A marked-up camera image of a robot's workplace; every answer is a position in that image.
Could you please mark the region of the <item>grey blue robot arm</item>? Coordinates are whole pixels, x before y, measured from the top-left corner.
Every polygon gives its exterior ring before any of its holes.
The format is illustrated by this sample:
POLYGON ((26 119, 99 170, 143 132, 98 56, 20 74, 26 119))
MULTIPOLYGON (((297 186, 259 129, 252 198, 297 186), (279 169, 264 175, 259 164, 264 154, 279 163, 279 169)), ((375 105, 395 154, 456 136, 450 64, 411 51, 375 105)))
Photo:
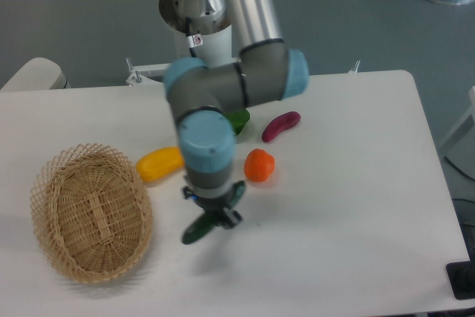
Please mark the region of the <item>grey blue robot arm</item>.
POLYGON ((183 193, 215 226, 232 229, 245 186, 232 180, 235 134, 226 115, 303 93, 307 61, 286 46, 272 0, 160 0, 159 8, 186 41, 164 76, 183 193))

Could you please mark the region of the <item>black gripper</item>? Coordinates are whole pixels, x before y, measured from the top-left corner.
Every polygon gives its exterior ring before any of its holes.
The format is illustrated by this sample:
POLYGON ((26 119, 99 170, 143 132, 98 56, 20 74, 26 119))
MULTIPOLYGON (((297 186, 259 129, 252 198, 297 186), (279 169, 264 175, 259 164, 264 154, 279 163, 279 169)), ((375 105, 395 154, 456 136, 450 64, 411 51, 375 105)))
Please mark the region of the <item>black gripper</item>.
POLYGON ((194 202, 205 213, 210 214, 223 229, 234 229, 243 218, 234 210, 237 204, 237 189, 233 186, 227 193, 215 198, 201 197, 193 192, 189 186, 182 188, 186 200, 194 202))

